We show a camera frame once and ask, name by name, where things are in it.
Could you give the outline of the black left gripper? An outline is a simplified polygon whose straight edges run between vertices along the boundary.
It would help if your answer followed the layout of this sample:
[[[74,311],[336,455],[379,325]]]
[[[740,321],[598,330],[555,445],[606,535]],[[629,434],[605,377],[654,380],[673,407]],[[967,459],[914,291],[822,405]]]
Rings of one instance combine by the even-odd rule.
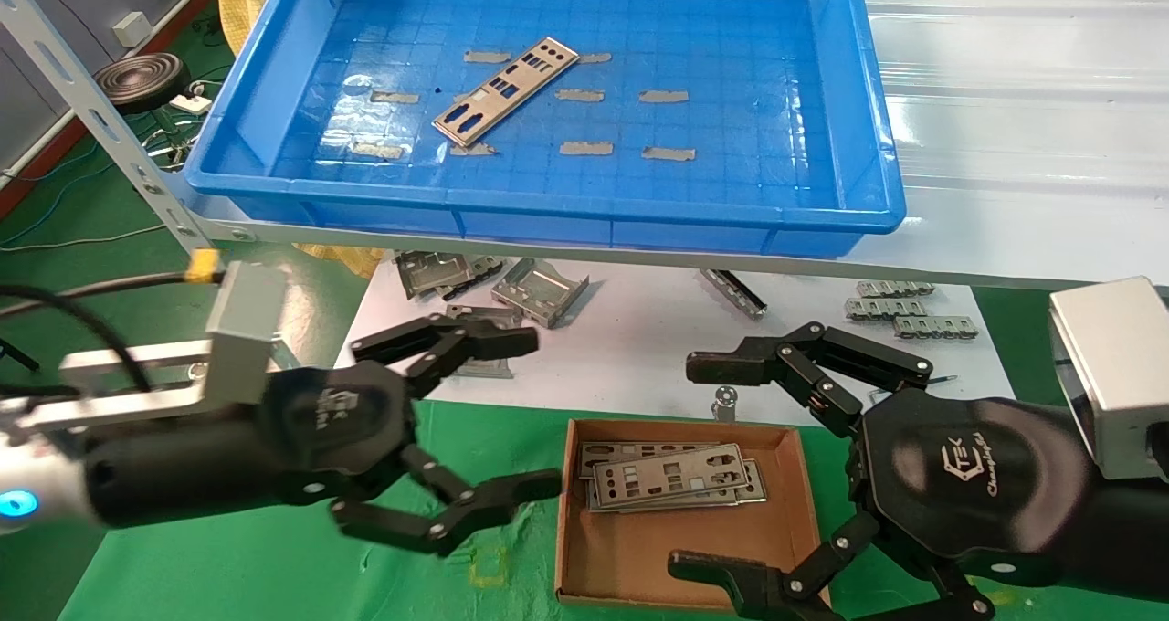
[[[277,501],[339,498],[331,515],[343,534],[437,557],[452,554],[475,532],[509,525],[523,504],[555,501],[563,491],[558,468],[471,485],[413,446],[410,396],[426,399],[464,363],[494,363],[538,349],[534,327],[502,329],[492,320],[431,313],[352,341],[357,364],[347,368],[272,373],[267,443],[277,463]],[[404,378],[383,367],[410,356],[415,361]],[[438,515],[364,503],[404,474],[443,503]]]

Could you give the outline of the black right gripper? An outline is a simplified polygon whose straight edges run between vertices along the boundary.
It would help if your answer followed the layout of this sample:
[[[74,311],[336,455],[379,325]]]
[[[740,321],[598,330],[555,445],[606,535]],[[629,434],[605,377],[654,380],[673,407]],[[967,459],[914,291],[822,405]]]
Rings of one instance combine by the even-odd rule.
[[[821,593],[872,543],[911,575],[927,573],[938,596],[871,620],[992,620],[992,601],[964,573],[1017,586],[1052,586],[1064,575],[1063,537],[1093,483],[1068,410],[901,391],[924,389],[932,363],[819,322],[780,337],[746,337],[725,353],[690,353],[685,372],[694,384],[777,384],[835,437],[858,435],[858,491],[869,512],[844,522],[793,572],[701,552],[669,554],[669,575],[720,587],[738,617],[839,620]],[[835,373],[901,392],[863,416]]]

